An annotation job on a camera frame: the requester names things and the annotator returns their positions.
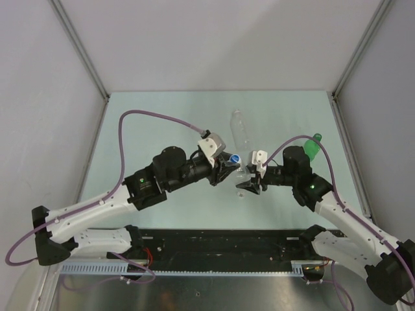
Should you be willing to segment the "green plastic bottle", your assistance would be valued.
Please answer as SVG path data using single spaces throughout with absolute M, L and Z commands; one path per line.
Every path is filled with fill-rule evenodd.
M 318 142 L 320 141 L 317 141 L 316 139 L 312 138 L 308 139 L 303 145 L 304 152 L 309 157 L 310 161 L 313 161 L 320 151 L 320 146 Z

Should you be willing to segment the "green bottle cap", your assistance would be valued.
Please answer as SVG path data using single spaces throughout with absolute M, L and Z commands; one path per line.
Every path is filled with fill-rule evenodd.
M 317 141 L 321 141 L 322 140 L 322 135 L 320 133 L 315 133 L 313 135 L 313 138 L 316 139 Z

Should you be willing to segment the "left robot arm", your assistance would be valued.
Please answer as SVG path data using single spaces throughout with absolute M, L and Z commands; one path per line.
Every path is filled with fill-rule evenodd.
M 240 161 L 227 152 L 208 159 L 201 150 L 188 159 L 177 147 L 165 148 L 151 164 L 125 178 L 117 190 L 58 210 L 44 206 L 32 210 L 37 230 L 35 246 L 38 263 L 51 266 L 73 255 L 104 252 L 114 257 L 124 254 L 138 258 L 143 243 L 138 230 L 128 225 L 119 229 L 94 229 L 112 216 L 141 211 L 164 202 L 167 193 L 207 179 L 215 186 L 238 170 Z

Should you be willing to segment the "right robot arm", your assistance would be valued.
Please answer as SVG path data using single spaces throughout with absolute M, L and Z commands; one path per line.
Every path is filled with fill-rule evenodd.
M 283 151 L 283 163 L 262 168 L 266 152 L 252 154 L 250 181 L 237 185 L 254 194 L 269 186 L 292 189 L 299 205 L 331 222 L 344 233 L 338 238 L 327 229 L 314 225 L 303 232 L 300 255 L 307 260 L 327 257 L 362 277 L 372 293 L 387 305 L 402 301 L 414 289 L 414 242 L 402 242 L 356 214 L 341 198 L 334 184 L 315 174 L 311 162 L 300 146 Z

